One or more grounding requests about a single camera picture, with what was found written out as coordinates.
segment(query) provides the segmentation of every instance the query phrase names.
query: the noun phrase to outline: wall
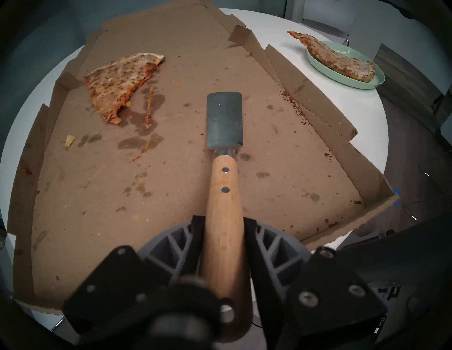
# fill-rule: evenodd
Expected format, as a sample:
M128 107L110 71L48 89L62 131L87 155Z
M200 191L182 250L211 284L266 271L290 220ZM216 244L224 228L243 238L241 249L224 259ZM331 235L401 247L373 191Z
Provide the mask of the wall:
M452 82L452 60L426 26L403 17L394 8L387 20L382 43L421 71L443 94Z
M441 126L441 135L452 145L452 114Z

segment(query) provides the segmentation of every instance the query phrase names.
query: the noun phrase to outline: food scrap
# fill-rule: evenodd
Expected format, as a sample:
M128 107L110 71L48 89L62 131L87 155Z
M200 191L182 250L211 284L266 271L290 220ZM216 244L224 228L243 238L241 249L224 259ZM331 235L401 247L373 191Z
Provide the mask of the food scrap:
M136 156L134 159L131 159L131 160L129 160L127 163L132 163L132 162L135 162L138 158L140 158L141 156L140 155L138 155L138 156Z
M76 139L75 136L68 135L66 137L66 142L64 143L64 146L69 147L72 144L72 142L74 142L75 139Z
M151 88L149 89L149 95L147 97L147 110L148 113L146 114L146 123L150 123L151 118L152 118L152 114L151 114L151 103L152 103L152 95L154 94L154 87L151 86Z
M301 116L303 118L306 118L305 114L301 111L300 107L298 106L298 103L295 102L295 100L292 98L292 96L286 90L281 92L281 96L283 97L283 99L285 101L288 101L292 104L293 110L295 111L296 114L298 114L299 116Z
M121 118L120 117L113 118L112 120L110 120L110 122L118 125L121 122Z

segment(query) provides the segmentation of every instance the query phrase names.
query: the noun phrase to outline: screw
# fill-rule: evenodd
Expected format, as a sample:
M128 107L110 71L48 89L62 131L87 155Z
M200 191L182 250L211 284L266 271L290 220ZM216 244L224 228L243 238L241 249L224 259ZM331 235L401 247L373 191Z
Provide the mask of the screw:
M348 288L348 291L353 294L355 297L363 297L364 295L366 295L366 291L364 290L363 287L361 287L360 285L351 285Z
M300 303L308 308L314 308L319 304L319 298L311 292L301 292L298 295Z
M331 252L331 251L328 250L328 249L322 249L322 250L320 251L320 255L323 256L323 257L326 257L326 258L328 258L328 259L331 259L331 258L334 257L333 252Z

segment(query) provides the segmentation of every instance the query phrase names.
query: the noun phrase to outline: cardboard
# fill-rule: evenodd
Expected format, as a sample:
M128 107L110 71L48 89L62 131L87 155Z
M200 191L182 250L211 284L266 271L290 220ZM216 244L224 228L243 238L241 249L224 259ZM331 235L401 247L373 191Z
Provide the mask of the cardboard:
M29 184L21 185L27 175L20 165L16 174L8 222L17 235L20 302L54 313L115 247L139 249L193 214L205 214L213 160L206 96L212 92L243 96L244 146L237 162L244 216L312 249L396 200L348 142L356 133L348 120L274 48L263 50L234 16L208 2L178 1L102 28L68 64L49 109L36 119L29 139L40 144L23 154L37 158ZM149 28L159 28L158 35L147 35ZM107 124L80 81L137 52L166 60L119 113L122 123ZM146 127L151 87L153 123ZM77 137L69 148L67 135Z

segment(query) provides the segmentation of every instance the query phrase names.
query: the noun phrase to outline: round table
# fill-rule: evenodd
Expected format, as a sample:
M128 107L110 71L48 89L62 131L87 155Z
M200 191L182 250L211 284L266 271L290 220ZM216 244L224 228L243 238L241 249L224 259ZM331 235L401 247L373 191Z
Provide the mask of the round table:
M307 60L307 56L299 55L293 47L295 40L286 32L310 34L319 40L328 40L314 30L286 19L262 14L259 12L221 9L225 14L233 14L251 29L263 48L271 44L283 54L294 66L308 77L346 116L358 130L351 143L367 157L382 173L385 171L388 156L388 126L386 115L376 90L359 90L342 85L318 72ZM13 188L16 169L26 143L28 134L41 105L50 104L55 80L60 76L67 62L75 58L82 48L75 50L61 61L36 86L27 98L6 139L0 162L0 209L8 224L9 201ZM338 246L343 238L339 238L332 247ZM6 248L9 255L14 255L15 236L8 234Z

